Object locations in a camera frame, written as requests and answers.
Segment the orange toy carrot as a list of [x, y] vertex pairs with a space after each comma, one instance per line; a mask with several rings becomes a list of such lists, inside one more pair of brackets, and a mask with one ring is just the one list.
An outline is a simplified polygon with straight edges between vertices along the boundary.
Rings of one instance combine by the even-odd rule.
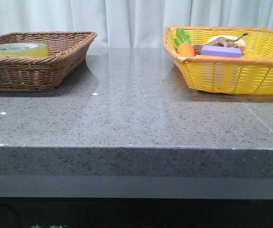
[[182, 57], [194, 57], [195, 51], [191, 44], [190, 35], [182, 28], [176, 28], [175, 49], [176, 52]]

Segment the brown wicker basket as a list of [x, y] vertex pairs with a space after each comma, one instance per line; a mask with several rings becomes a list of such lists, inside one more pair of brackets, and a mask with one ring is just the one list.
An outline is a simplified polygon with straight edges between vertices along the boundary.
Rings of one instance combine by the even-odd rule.
[[0, 44], [40, 42], [48, 57], [0, 56], [0, 91], [38, 92], [54, 90], [84, 62], [97, 37], [94, 31], [13, 32], [0, 35]]

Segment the yellow woven basket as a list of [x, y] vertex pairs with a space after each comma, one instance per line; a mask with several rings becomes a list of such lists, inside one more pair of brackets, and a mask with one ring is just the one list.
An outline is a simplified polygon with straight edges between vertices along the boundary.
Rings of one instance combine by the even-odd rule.
[[177, 26], [163, 31], [162, 46], [181, 71], [189, 88], [212, 93], [273, 95], [273, 30], [264, 27], [181, 26], [192, 44], [205, 44], [217, 35], [247, 33], [241, 58], [181, 57], [175, 50]]

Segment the purple rectangular block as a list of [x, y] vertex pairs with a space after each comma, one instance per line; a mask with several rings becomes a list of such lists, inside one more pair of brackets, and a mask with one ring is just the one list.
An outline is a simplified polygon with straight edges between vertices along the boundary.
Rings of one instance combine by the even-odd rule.
[[242, 51], [235, 47], [220, 47], [204, 45], [201, 50], [202, 55], [217, 57], [241, 57]]

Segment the white curtain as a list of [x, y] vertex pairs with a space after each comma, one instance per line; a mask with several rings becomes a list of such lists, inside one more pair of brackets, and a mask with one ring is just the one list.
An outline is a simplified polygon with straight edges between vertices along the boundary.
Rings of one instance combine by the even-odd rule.
[[273, 29], [273, 0], [0, 0], [0, 35], [84, 30], [96, 48], [159, 48], [166, 26]]

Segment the dark brown chocolate toy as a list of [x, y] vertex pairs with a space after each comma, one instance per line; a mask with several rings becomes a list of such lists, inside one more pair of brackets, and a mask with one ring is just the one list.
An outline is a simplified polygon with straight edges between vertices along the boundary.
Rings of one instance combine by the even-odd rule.
[[201, 45], [201, 44], [196, 44], [196, 45], [193, 46], [195, 56], [196, 55], [201, 55], [203, 47], [204, 47], [204, 45]]

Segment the yellow-green packing tape roll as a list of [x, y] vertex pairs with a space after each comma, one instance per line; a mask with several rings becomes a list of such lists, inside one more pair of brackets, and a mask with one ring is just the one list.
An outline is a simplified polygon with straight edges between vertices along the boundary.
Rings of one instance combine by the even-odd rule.
[[6, 43], [0, 44], [0, 56], [48, 57], [48, 48], [37, 42]]

